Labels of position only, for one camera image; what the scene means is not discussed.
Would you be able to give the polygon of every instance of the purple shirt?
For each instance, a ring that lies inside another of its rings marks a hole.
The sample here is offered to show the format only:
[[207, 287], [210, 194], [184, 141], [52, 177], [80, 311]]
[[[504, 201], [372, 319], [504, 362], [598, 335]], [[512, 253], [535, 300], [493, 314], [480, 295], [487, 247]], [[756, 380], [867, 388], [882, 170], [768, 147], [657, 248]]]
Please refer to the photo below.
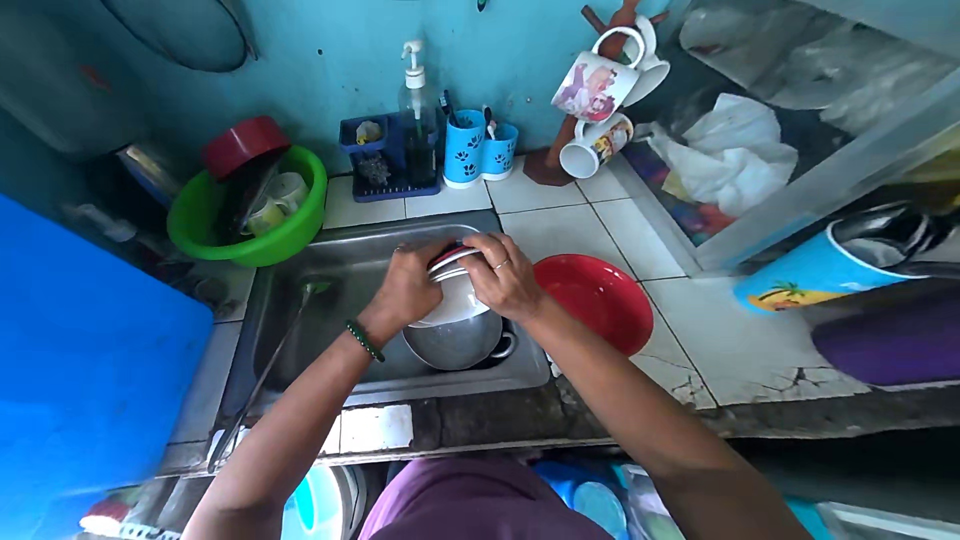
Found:
[[530, 468], [508, 459], [415, 459], [371, 508], [360, 540], [598, 538]]

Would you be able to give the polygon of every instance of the metal pot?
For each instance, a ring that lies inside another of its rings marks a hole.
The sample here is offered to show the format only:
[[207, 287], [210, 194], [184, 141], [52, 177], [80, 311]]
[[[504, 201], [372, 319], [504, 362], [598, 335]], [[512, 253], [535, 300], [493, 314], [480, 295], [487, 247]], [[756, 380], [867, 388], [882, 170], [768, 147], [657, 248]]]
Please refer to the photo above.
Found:
[[[510, 345], [494, 353], [502, 337], [509, 339]], [[488, 357], [504, 358], [516, 348], [516, 336], [503, 330], [503, 319], [492, 309], [456, 323], [407, 327], [403, 339], [423, 363], [443, 371], [468, 369]]]

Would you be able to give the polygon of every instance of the wrist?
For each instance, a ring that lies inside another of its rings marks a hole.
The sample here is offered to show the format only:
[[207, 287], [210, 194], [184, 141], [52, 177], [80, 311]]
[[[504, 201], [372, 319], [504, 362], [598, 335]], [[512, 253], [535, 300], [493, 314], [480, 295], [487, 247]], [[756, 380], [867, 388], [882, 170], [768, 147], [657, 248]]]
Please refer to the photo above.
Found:
[[390, 310], [381, 307], [376, 301], [370, 303], [357, 315], [357, 322], [363, 327], [367, 338], [377, 349], [382, 350], [388, 341], [394, 338], [405, 326]]
[[552, 302], [554, 302], [553, 297], [546, 292], [541, 292], [539, 297], [531, 302], [530, 306], [525, 309], [522, 319], [517, 322], [521, 326], [525, 326], [541, 319], [543, 314], [549, 309], [549, 304]]

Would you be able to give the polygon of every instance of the blue plastic board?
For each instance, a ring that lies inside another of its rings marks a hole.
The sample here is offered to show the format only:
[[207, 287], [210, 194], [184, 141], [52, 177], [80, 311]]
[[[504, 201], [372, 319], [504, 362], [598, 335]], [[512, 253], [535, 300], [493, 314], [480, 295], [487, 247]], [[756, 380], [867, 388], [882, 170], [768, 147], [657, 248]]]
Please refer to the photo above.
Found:
[[0, 195], [6, 537], [155, 475], [212, 327], [199, 302]]

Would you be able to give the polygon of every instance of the red lid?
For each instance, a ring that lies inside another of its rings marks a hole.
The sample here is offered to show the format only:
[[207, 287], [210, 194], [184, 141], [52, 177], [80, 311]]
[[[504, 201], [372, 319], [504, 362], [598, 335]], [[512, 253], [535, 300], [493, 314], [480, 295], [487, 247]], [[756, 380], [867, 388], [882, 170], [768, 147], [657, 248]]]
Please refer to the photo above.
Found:
[[214, 138], [202, 150], [210, 176], [222, 180], [249, 160], [272, 151], [286, 151], [290, 139], [270, 116], [248, 118]]

